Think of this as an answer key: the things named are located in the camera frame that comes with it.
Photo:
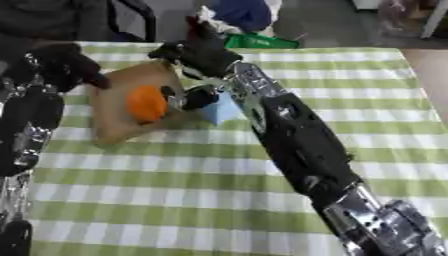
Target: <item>person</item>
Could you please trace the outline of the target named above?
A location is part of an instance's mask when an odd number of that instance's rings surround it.
[[[42,41],[106,38],[106,0],[0,1],[0,61],[10,63]]]

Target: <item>blue sponge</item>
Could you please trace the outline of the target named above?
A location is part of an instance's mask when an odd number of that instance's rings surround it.
[[[241,110],[228,92],[219,94],[219,101],[199,109],[199,113],[214,125],[235,119],[242,115]]]

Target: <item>table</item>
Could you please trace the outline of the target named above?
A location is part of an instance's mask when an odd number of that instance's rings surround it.
[[[145,61],[151,46],[83,44],[105,71]],[[447,129],[400,51],[241,53],[327,121],[382,201],[409,199],[448,237]],[[66,102],[36,169],[33,255],[342,255],[242,116],[102,150],[85,89]]]
[[[448,124],[448,51],[407,49],[402,50],[402,53],[440,117]]]

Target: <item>dark clothing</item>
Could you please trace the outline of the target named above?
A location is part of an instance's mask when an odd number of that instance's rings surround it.
[[[264,0],[220,0],[211,6],[214,17],[246,33],[261,31],[272,23],[272,13]]]
[[[0,0],[0,60],[38,40],[107,40],[106,0]]]

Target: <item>blue object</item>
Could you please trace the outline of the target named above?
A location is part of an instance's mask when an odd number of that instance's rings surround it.
[[[245,33],[261,31],[272,23],[272,13],[264,0],[220,0],[210,7],[214,19],[226,22]]]
[[[219,101],[199,109],[199,113],[214,125],[232,120],[242,115],[241,110],[233,102],[228,92],[219,94]]]

